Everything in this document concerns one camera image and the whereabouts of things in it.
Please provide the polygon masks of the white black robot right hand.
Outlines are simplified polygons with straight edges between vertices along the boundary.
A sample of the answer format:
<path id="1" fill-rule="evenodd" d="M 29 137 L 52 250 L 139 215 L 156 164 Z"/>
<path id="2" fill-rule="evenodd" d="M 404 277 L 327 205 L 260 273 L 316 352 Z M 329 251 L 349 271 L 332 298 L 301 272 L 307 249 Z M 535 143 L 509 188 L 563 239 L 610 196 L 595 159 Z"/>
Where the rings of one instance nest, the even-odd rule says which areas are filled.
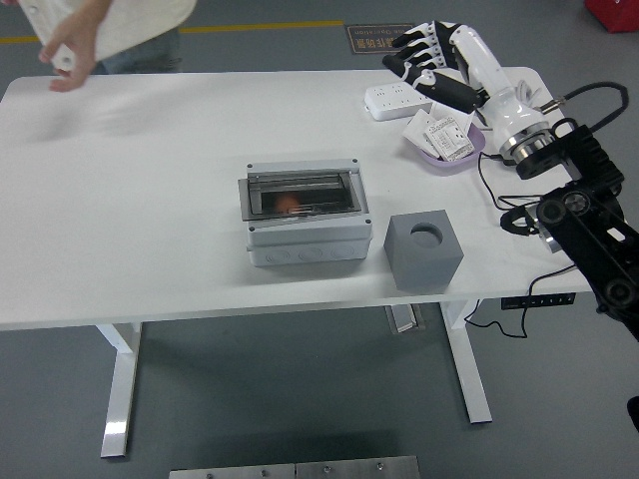
<path id="1" fill-rule="evenodd" d="M 392 41 L 386 69 L 426 98 L 464 113 L 475 113 L 493 133 L 504 157 L 548 145 L 544 115 L 524 103 L 502 66 L 480 36 L 467 25 L 430 21 Z"/>

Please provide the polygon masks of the person's right hand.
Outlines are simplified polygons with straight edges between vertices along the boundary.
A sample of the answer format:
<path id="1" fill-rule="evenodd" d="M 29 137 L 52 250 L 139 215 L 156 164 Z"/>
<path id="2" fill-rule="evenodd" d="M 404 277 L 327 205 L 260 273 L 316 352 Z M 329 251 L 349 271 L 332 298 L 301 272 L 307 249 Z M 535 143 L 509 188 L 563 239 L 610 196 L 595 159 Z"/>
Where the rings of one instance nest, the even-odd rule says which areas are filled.
<path id="1" fill-rule="evenodd" d="M 81 88 L 93 72 L 95 60 L 95 42 L 100 20 L 87 12 L 78 11 L 62 21 L 39 53 L 39 60 L 50 63 L 62 46 L 73 54 L 73 67 L 70 71 L 57 69 L 57 77 L 49 84 L 49 90 L 55 93 L 68 93 Z"/>

